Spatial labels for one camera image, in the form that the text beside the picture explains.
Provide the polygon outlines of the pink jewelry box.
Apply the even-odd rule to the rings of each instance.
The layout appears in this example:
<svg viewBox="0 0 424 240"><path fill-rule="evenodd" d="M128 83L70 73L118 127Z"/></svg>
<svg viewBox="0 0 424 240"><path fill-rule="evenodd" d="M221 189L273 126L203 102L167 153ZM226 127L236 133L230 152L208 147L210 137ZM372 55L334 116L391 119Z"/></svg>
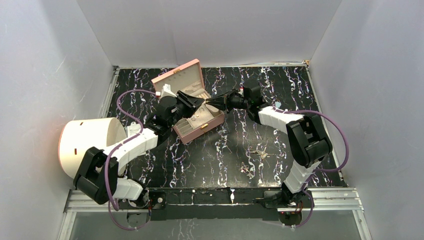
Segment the pink jewelry box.
<svg viewBox="0 0 424 240"><path fill-rule="evenodd" d="M161 92L164 85L169 85L168 92L176 94L182 91L193 97L208 99L211 95L205 89L200 61L193 59L166 73L159 75L152 81L156 92ZM203 103L190 118L182 118L174 125L183 144L198 138L224 122L225 116L222 110Z"/></svg>

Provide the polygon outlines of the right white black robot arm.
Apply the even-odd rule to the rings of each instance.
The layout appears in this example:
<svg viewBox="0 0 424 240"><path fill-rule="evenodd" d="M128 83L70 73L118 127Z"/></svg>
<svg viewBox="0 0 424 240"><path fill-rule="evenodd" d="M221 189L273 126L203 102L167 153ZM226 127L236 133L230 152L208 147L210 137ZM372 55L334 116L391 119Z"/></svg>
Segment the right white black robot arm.
<svg viewBox="0 0 424 240"><path fill-rule="evenodd" d="M246 110L257 124L285 133L289 140L293 164L281 185L281 192L264 196L258 203L295 207L306 194L307 184L321 161L329 156L333 145L318 115L284 112L267 103L260 86L232 89L206 99L207 105L229 113Z"/></svg>

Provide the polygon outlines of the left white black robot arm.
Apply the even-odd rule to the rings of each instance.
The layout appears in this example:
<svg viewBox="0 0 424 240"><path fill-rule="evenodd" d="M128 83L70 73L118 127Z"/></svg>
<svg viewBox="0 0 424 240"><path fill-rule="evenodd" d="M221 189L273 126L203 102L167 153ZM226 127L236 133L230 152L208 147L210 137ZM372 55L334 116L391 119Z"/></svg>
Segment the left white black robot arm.
<svg viewBox="0 0 424 240"><path fill-rule="evenodd" d="M149 189L138 180L120 177L120 171L143 153L162 144L181 119L191 118L205 99L177 91L175 96L161 95L155 110L140 131L109 147L90 147L84 154L73 185L97 204L127 199L137 208L149 203Z"/></svg>

